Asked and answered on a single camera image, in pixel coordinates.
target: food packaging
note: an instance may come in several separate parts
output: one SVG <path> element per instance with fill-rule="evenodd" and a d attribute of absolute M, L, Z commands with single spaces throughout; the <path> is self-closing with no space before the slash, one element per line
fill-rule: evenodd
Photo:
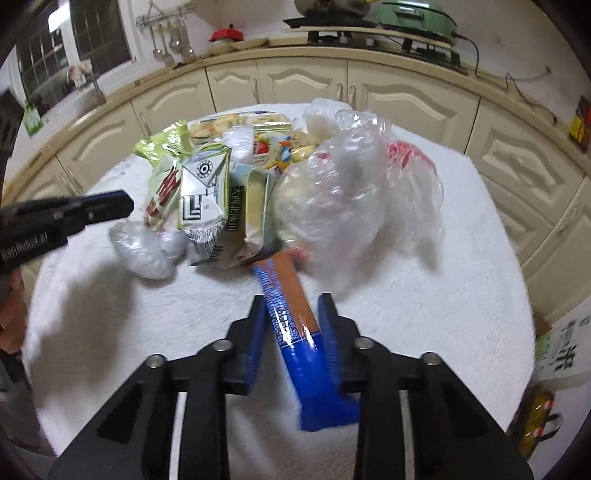
<path fill-rule="evenodd" d="M 229 147 L 210 142 L 183 162 L 178 227 L 195 246 L 192 264 L 212 257 L 228 219 L 229 158 Z"/>
<path fill-rule="evenodd" d="M 148 181 L 148 206 L 144 225 L 152 230 L 160 229 L 178 205 L 183 167 L 178 158 L 165 153 L 156 164 Z"/>
<path fill-rule="evenodd" d="M 271 172 L 257 168 L 248 176 L 243 260 L 259 254 L 275 238 L 268 204 L 276 181 L 277 177 Z"/>
<path fill-rule="evenodd" d="M 266 111 L 226 113 L 203 117 L 189 127 L 190 136 L 197 143 L 221 138 L 236 125 L 263 125 L 269 122 L 289 122 L 285 115 Z"/>
<path fill-rule="evenodd" d="M 534 379 L 546 388 L 575 387 L 591 378 L 591 316 L 561 319 L 540 337 Z"/>
<path fill-rule="evenodd" d="M 253 130 L 253 164 L 281 174 L 291 163 L 291 123 L 267 122 Z"/>
<path fill-rule="evenodd" d="M 185 159 L 192 153 L 189 128 L 185 120 L 175 122 L 160 133 L 140 140 L 134 147 L 134 154 L 146 158 L 153 167 L 165 154 Z"/>
<path fill-rule="evenodd" d="M 324 340 L 285 252 L 256 262 L 275 338 L 300 399 L 300 427 L 317 432 L 359 421 L 359 405 L 331 384 Z"/>
<path fill-rule="evenodd" d="M 228 221 L 204 267 L 232 268 L 276 251 L 277 235 L 268 207 L 275 182 L 270 171 L 250 165 L 232 167 Z"/>

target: gas stove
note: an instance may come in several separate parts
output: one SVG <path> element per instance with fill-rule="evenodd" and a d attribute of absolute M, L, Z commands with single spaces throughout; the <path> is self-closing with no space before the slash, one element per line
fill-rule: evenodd
<path fill-rule="evenodd" d="M 347 15 L 317 15 L 284 20 L 292 29 L 308 33 L 310 46 L 362 48 L 427 61 L 454 72 L 468 75 L 459 53 L 441 40 L 398 30 L 383 30 L 380 25 Z"/>

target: hanging utensil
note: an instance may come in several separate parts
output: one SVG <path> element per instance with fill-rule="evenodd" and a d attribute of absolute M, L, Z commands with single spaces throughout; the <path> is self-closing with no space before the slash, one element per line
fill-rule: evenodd
<path fill-rule="evenodd" d="M 154 44 L 154 51 L 152 52 L 152 55 L 154 56 L 154 58 L 156 60 L 163 61 L 164 60 L 164 53 L 162 53 L 162 50 L 160 50 L 156 46 L 156 39 L 154 38 L 154 29 L 152 28 L 151 24 L 150 24 L 150 35 L 152 35 L 152 43 Z"/>
<path fill-rule="evenodd" d="M 168 46 L 173 53 L 181 53 L 181 32 L 178 29 L 178 20 L 173 24 L 168 21 L 168 33 L 170 33 L 170 42 Z"/>
<path fill-rule="evenodd" d="M 197 60 L 194 50 L 191 48 L 191 42 L 189 40 L 189 32 L 187 32 L 187 25 L 182 20 L 178 20 L 178 28 L 181 37 L 181 56 L 184 63 L 189 63 L 193 60 Z"/>
<path fill-rule="evenodd" d="M 158 33 L 162 38 L 162 43 L 164 44 L 164 57 L 163 62 L 167 67 L 171 67 L 175 64 L 174 57 L 168 53 L 168 49 L 166 48 L 166 38 L 164 36 L 164 29 L 162 28 L 161 24 L 158 24 Z"/>

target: countertop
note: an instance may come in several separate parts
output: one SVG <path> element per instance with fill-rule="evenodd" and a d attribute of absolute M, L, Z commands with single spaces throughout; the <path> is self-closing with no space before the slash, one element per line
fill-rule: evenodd
<path fill-rule="evenodd" d="M 442 80 L 451 85 L 458 86 L 505 108 L 526 123 L 530 124 L 535 130 L 543 134 L 562 150 L 562 152 L 568 155 L 587 175 L 591 176 L 591 158 L 582 153 L 569 139 L 568 127 L 561 122 L 557 125 L 552 125 L 552 117 L 550 113 L 543 109 L 528 106 L 520 98 L 519 93 L 514 87 L 510 86 L 509 91 L 506 91 L 503 88 L 503 80 L 489 77 L 489 80 L 485 81 L 477 78 L 473 74 L 473 69 L 469 69 L 469 72 L 471 72 L 469 75 L 462 75 L 425 61 L 387 52 L 357 48 L 306 46 L 301 44 L 304 40 L 305 39 L 297 37 L 279 38 L 271 40 L 268 47 L 198 59 L 193 63 L 180 67 L 162 68 L 142 79 L 130 83 L 108 95 L 106 97 L 107 102 L 105 105 L 102 105 L 73 121 L 69 126 L 63 128 L 58 134 L 52 137 L 43 148 L 40 148 L 21 169 L 20 173 L 14 177 L 12 181 L 5 183 L 2 201 L 5 203 L 13 201 L 29 181 L 53 158 L 53 155 L 55 155 L 58 150 L 63 148 L 85 128 L 140 93 L 171 79 L 210 65 L 279 56 L 325 57 L 332 59 L 368 61 L 404 70 L 411 70 Z M 486 77 L 486 73 L 484 72 L 479 75 L 480 77 Z"/>

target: green snack bag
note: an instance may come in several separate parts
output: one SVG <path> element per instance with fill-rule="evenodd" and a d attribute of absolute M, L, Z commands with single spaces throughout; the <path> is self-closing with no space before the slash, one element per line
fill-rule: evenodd
<path fill-rule="evenodd" d="M 160 133 L 144 138 L 135 144 L 134 153 L 146 158 L 152 167 L 165 154 L 180 158 L 181 160 L 191 156 L 193 148 L 189 140 L 189 128 L 185 120 L 173 123 Z"/>

